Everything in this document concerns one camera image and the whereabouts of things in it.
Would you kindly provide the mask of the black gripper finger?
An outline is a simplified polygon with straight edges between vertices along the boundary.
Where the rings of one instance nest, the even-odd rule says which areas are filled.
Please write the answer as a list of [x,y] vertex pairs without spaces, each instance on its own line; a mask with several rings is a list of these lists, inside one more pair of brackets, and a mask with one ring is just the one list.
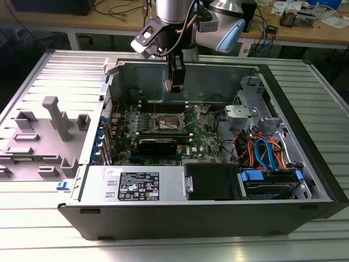
[[180,93],[183,89],[186,67],[182,53],[170,53],[167,59],[168,78],[167,90],[171,93]]

